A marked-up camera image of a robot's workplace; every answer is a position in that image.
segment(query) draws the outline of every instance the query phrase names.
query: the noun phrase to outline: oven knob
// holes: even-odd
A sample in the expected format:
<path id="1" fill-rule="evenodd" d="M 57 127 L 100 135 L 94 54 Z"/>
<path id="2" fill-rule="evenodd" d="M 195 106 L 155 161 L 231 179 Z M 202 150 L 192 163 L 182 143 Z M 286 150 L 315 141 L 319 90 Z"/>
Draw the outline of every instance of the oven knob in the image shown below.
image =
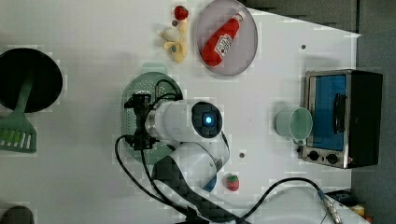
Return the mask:
<path id="1" fill-rule="evenodd" d="M 311 159 L 312 161 L 316 161 L 319 158 L 319 154 L 316 151 L 311 151 L 308 154 L 309 159 Z"/>
<path id="2" fill-rule="evenodd" d="M 338 162 L 338 158 L 334 154 L 330 154 L 329 156 L 327 156 L 326 160 L 329 162 L 329 164 L 336 164 Z"/>

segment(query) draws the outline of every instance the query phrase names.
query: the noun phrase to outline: cable connector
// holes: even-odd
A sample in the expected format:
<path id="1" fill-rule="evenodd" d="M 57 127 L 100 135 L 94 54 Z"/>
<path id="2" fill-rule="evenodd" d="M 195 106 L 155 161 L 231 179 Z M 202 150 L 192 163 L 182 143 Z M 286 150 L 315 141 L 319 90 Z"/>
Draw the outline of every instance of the cable connector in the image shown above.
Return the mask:
<path id="1" fill-rule="evenodd" d="M 323 207 L 326 213 L 331 217 L 334 224 L 343 224 L 341 216 L 338 214 L 337 210 L 332 205 L 332 202 L 326 197 L 322 190 L 318 190 L 319 198 L 322 200 Z"/>

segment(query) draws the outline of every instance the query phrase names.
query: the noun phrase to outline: white table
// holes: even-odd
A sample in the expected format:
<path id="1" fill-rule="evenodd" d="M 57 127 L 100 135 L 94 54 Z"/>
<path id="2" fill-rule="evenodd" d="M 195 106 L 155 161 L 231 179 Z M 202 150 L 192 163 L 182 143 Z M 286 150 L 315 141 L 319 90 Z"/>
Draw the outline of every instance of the white table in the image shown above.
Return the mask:
<path id="1" fill-rule="evenodd" d="M 256 58 L 244 73 L 220 77 L 201 64 L 194 48 L 193 25 L 209 2 L 1 1 L 0 51 L 12 48 L 8 45 L 38 45 L 59 60 L 66 85 L 57 104 L 30 116 L 38 133 L 37 153 L 0 151 L 0 208 L 25 204 L 37 223 L 183 219 L 144 195 L 114 158 L 120 98 L 145 62 L 165 63 L 185 97 L 209 97 L 224 110 L 231 157 L 218 178 L 237 174 L 241 187 L 231 193 L 218 183 L 213 197 L 235 208 L 236 215 L 285 177 L 313 179 L 325 191 L 350 188 L 350 171 L 298 159 L 296 146 L 276 134 L 273 120 L 282 108 L 300 104 L 306 70 L 354 68 L 358 36 L 250 10 L 259 30 Z M 171 9 L 179 4 L 190 11 L 190 48 L 185 62 L 175 64 L 157 34 L 171 26 Z M 9 113 L 0 109 L 1 116 Z M 244 159 L 240 152 L 246 153 Z M 128 162 L 149 187 L 141 164 Z M 261 213 L 255 213 L 255 221 Z"/>

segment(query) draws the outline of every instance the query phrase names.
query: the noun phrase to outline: small green object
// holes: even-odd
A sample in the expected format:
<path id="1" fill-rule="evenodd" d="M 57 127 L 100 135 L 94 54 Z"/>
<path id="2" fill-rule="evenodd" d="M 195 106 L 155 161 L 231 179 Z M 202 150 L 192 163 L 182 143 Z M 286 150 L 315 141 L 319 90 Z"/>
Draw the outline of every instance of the small green object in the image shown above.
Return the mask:
<path id="1" fill-rule="evenodd" d="M 23 81 L 15 110 L 0 119 L 0 150 L 33 153 L 36 151 L 36 131 L 24 111 L 33 86 L 33 74 Z"/>
<path id="2" fill-rule="evenodd" d="M 230 175 L 230 176 L 227 177 L 227 180 L 228 180 L 229 182 L 233 183 L 233 182 L 235 182 L 235 181 L 238 180 L 238 176 L 236 176 L 236 175 Z"/>

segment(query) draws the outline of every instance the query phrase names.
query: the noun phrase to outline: toaster oven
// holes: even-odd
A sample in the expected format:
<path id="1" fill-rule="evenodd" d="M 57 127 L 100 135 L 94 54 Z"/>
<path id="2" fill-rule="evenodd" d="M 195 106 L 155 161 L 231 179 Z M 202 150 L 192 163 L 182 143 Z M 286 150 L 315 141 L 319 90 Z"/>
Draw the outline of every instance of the toaster oven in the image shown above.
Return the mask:
<path id="1" fill-rule="evenodd" d="M 378 164 L 381 101 L 381 74 L 307 72 L 304 107 L 313 129 L 303 160 L 343 169 Z"/>

